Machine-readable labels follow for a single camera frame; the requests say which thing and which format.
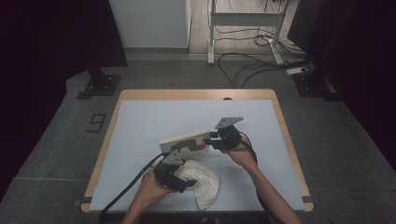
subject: human hand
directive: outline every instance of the human hand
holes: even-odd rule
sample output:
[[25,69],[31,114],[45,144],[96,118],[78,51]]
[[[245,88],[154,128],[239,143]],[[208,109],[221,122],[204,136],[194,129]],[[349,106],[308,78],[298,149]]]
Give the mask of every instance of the human hand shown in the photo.
[[155,178],[154,168],[149,168],[142,177],[139,189],[134,196],[133,203],[140,203],[143,208],[155,204],[166,194],[175,192],[172,189],[161,186]]
[[155,178],[154,169],[149,168],[143,174],[142,181],[137,190],[134,200],[128,208],[128,212],[122,221],[122,224],[137,224],[139,223],[140,214],[142,211],[158,202],[166,194],[175,192],[172,189],[161,186]]
[[[245,137],[244,135],[242,135],[241,140],[251,145],[250,142],[248,141],[248,138]],[[247,166],[251,164],[256,164],[253,155],[251,154],[249,149],[242,144],[239,144],[237,147],[234,147],[233,149],[223,149],[221,150],[221,153],[229,155],[236,164],[244,167],[245,169],[247,168]]]

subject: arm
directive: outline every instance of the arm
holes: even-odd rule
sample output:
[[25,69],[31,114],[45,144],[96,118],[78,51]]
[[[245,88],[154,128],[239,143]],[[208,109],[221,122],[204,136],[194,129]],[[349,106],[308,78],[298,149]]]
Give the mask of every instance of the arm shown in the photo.
[[[246,137],[242,137],[242,140],[248,143],[248,139]],[[228,154],[233,161],[241,165],[247,171],[253,180],[253,184],[259,192],[262,201],[277,217],[286,224],[303,223],[279,192],[277,192],[277,190],[271,185],[245,146],[240,144],[236,148],[231,150],[222,150],[221,152]]]
[[122,224],[138,224],[140,215],[145,208],[155,204],[166,194],[174,192],[172,189],[161,186],[155,179],[153,171],[153,168],[149,168],[143,175],[142,182],[125,214]]

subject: white wall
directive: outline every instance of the white wall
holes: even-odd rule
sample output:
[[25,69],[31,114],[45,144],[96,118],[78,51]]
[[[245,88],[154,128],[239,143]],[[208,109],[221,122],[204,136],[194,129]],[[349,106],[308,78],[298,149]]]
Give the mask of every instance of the white wall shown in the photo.
[[187,48],[190,0],[109,0],[125,48]]

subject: black stand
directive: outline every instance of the black stand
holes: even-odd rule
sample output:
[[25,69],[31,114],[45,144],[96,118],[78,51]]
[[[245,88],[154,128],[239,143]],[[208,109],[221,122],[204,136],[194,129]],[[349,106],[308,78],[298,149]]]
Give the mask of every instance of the black stand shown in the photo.
[[99,67],[88,70],[91,80],[84,91],[78,94],[78,100],[90,100],[92,96],[112,96],[121,80],[120,75],[105,75]]
[[300,96],[303,97],[326,97],[329,101],[340,101],[341,96],[331,82],[332,73],[329,70],[330,58],[335,49],[335,45],[340,41],[340,35],[346,27],[347,21],[352,16],[359,1],[354,0],[346,9],[340,24],[332,34],[332,38],[326,45],[320,57],[318,65],[310,75],[293,76],[294,82]]
[[84,91],[81,91],[77,100],[90,100],[92,96],[112,96],[120,82],[120,75],[105,75],[103,74],[99,60],[95,55],[91,55],[88,49],[81,53],[88,71],[91,75],[91,80],[88,82]]
[[341,101],[341,93],[332,84],[330,71],[324,77],[315,75],[294,75],[294,83],[302,97],[325,97],[328,101]]

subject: crumpled white towel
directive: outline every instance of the crumpled white towel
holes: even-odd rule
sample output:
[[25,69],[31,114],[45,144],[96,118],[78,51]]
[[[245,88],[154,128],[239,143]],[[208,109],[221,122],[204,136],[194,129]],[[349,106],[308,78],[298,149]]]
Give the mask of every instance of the crumpled white towel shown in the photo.
[[195,198],[201,210],[209,207],[218,196],[219,175],[197,161],[186,161],[175,175],[183,180],[197,180],[194,185]]

